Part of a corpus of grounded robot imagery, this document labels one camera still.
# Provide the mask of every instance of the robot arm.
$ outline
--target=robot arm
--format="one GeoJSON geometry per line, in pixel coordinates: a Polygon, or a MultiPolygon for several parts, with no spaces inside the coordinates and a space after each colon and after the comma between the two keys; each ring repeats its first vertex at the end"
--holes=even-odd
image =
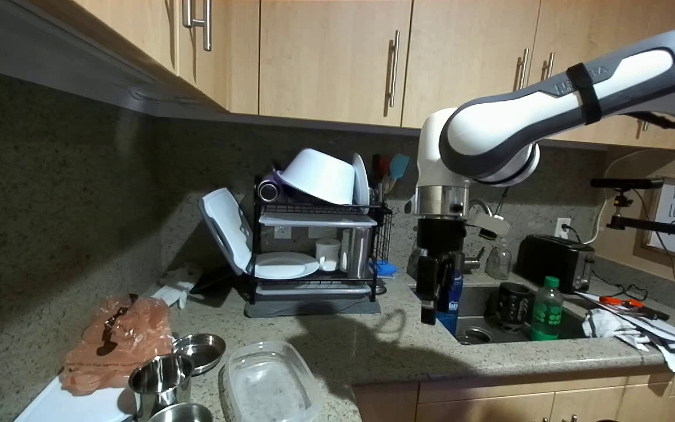
{"type": "Polygon", "coordinates": [[[459,177],[515,186],[536,169],[539,138],[615,112],[650,123],[660,112],[675,127],[675,32],[514,94],[434,112],[419,142],[419,186],[459,186],[459,177]]]}

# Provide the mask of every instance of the green bottle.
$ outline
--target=green bottle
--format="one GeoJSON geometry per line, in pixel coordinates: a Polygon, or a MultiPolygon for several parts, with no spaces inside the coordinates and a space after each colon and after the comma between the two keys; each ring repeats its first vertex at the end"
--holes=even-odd
{"type": "Polygon", "coordinates": [[[533,341],[558,341],[563,326],[563,296],[558,294],[558,277],[546,277],[543,286],[535,294],[529,315],[533,341]]]}

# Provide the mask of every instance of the bottle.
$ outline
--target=bottle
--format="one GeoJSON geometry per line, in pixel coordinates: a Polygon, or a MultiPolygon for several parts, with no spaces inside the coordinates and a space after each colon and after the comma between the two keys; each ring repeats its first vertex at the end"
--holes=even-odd
{"type": "Polygon", "coordinates": [[[558,294],[558,277],[546,277],[543,286],[535,294],[529,313],[529,339],[556,341],[563,325],[563,296],[558,294]]]}
{"type": "Polygon", "coordinates": [[[510,271],[510,254],[507,238],[497,238],[492,251],[486,259],[486,274],[492,280],[507,282],[510,271]]]}

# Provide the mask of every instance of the kitchen counter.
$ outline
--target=kitchen counter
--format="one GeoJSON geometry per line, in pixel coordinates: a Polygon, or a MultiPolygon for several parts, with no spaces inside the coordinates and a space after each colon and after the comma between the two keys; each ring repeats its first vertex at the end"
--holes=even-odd
{"type": "MultiPolygon", "coordinates": [[[[556,341],[508,345],[459,345],[441,325],[419,322],[419,300],[405,274],[387,282],[380,315],[340,316],[244,316],[244,300],[229,294],[221,307],[188,304],[173,311],[175,333],[215,333],[228,354],[258,341],[290,343],[322,388],[318,420],[360,420],[351,384],[451,377],[575,375],[609,370],[657,370],[665,362],[659,352],[638,352],[618,341],[556,341]]],[[[467,277],[467,286],[495,285],[486,274],[467,277]]],[[[192,402],[226,420],[221,369],[192,381],[192,402]]]]}

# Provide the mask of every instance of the dish drying rack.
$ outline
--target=dish drying rack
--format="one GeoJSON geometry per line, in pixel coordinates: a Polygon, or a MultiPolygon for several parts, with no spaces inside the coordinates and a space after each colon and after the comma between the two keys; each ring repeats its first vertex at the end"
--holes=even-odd
{"type": "Polygon", "coordinates": [[[253,206],[253,254],[263,254],[263,233],[267,227],[285,231],[333,231],[365,238],[365,255],[353,274],[314,273],[303,280],[267,282],[248,274],[251,304],[247,316],[296,316],[296,315],[378,315],[380,277],[376,273],[378,254],[383,251],[383,224],[387,221],[384,204],[371,206],[333,206],[314,202],[263,202],[258,194],[253,206]]]}

